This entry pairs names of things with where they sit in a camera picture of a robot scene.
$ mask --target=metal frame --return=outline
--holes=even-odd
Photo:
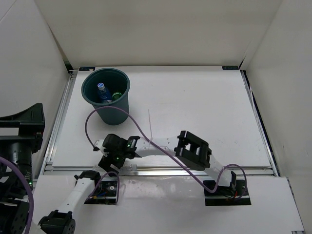
[[[40,175],[44,174],[47,163],[53,161],[54,154],[57,150],[57,145],[59,141],[59,131],[62,130],[62,127],[64,124],[64,120],[65,120],[67,108],[69,105],[69,100],[70,100],[70,97],[72,95],[72,91],[74,88],[76,76],[77,76],[77,71],[73,71],[72,73],[69,74],[69,79],[66,84],[65,90],[63,92],[62,99],[58,108],[57,117],[55,119],[55,123],[54,123],[51,136],[49,139],[49,143],[44,154],[44,160],[43,160],[43,164],[40,170]]]
[[[271,153],[270,148],[269,148],[268,141],[267,141],[267,139],[265,137],[264,130],[263,130],[262,124],[260,122],[260,117],[259,117],[258,111],[256,110],[255,105],[254,105],[254,98],[253,98],[254,95],[253,95],[252,89],[248,85],[246,76],[245,76],[243,71],[241,71],[241,75],[243,77],[243,81],[244,81],[244,84],[245,84],[245,87],[246,87],[246,91],[247,91],[247,94],[248,94],[248,97],[249,97],[249,101],[250,101],[250,104],[251,104],[252,109],[253,109],[253,114],[254,114],[254,117],[255,117],[255,119],[257,121],[258,128],[259,128],[260,134],[261,134],[261,138],[262,138],[263,144],[265,145],[269,162],[270,162],[270,164],[272,166],[272,170],[273,170],[275,176],[279,176],[277,168],[276,168],[276,165],[274,163],[274,159],[273,159],[272,153]]]
[[[44,156],[44,162],[40,171],[40,175],[43,175],[45,171],[47,171],[47,174],[54,174],[54,175],[63,175],[65,172],[82,172],[84,170],[92,170],[94,168],[91,167],[53,167],[52,162],[54,159],[54,155],[57,150],[57,145],[59,141],[59,136],[64,124],[67,108],[70,102],[70,97],[74,88],[75,79],[77,76],[78,71],[74,70],[73,73],[69,76],[69,81],[66,85],[66,88],[64,90],[62,100],[58,109],[57,117],[55,120],[55,125],[53,127],[51,137],[46,149],[46,153]],[[258,128],[260,130],[260,135],[263,140],[263,143],[265,145],[267,156],[269,159],[269,162],[271,164],[271,167],[265,167],[265,166],[259,166],[259,167],[244,167],[244,170],[246,170],[246,173],[250,176],[278,176],[278,172],[268,145],[268,142],[265,138],[265,134],[262,128],[262,125],[259,120],[258,113],[254,107],[254,102],[252,98],[251,90],[247,84],[246,77],[244,73],[241,71],[241,75],[243,78],[243,82],[246,87],[246,91],[248,94],[248,98],[250,100],[250,103],[252,105],[253,113],[256,118],[256,122],[258,125]],[[236,171],[238,175],[241,175],[241,171],[239,169],[233,168],[232,170]],[[193,173],[197,176],[205,176],[206,174],[199,171],[193,171]],[[121,176],[188,176],[188,173],[181,170],[180,168],[173,168],[173,167],[140,167],[136,164],[132,164],[131,167],[123,168],[123,170],[120,172]]]

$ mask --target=white tabletop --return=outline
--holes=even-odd
[[[34,222],[54,211],[75,185],[73,176],[41,175]],[[117,205],[83,205],[75,234],[291,234],[302,223],[285,178],[248,177],[251,206],[205,206],[189,176],[121,177]]]
[[[222,67],[118,67],[130,79],[130,114],[153,138],[179,135],[188,130],[209,143],[222,164],[269,166],[267,153],[239,70]],[[102,155],[93,152],[84,123],[93,107],[81,95],[91,72],[78,72],[60,133],[54,167],[92,167]],[[123,138],[139,132],[128,118],[118,126],[105,124],[95,113],[88,130],[93,141],[114,133]],[[175,166],[168,157],[136,158],[125,165]]]

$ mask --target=bottle cap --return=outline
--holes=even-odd
[[[104,84],[103,83],[98,83],[97,84],[97,88],[99,89],[99,90],[104,90],[105,89],[105,86],[104,86]]]
[[[122,96],[122,93],[120,92],[116,92],[112,95],[112,101],[117,100],[118,98],[120,98]]]

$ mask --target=trash bin rim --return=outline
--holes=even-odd
[[[83,89],[85,83],[87,83],[96,73],[98,73],[100,71],[114,71],[114,72],[118,72],[118,73],[120,73],[121,75],[123,75],[126,78],[126,80],[127,80],[127,89],[122,94],[122,96],[120,98],[118,98],[117,100],[103,104],[103,103],[93,102],[93,101],[89,100],[89,98],[87,98],[87,96],[85,95],[84,89]],[[129,90],[130,90],[130,80],[129,80],[128,76],[123,71],[121,71],[119,69],[116,69],[116,68],[100,68],[98,70],[95,70],[94,72],[92,72],[90,75],[87,76],[87,78],[83,81],[82,86],[81,86],[81,94],[83,96],[83,99],[85,99],[88,103],[90,103],[93,106],[111,106],[111,105],[114,105],[114,104],[122,101],[128,95]]]

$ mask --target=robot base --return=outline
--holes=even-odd
[[[215,181],[205,180],[203,181],[209,189],[215,187]],[[230,191],[228,187],[218,186],[217,191],[213,194],[208,191],[205,193],[205,205],[206,206],[246,206],[251,205],[249,192],[246,191],[242,198],[237,199],[245,189],[245,180],[238,179],[236,181],[236,191]]]

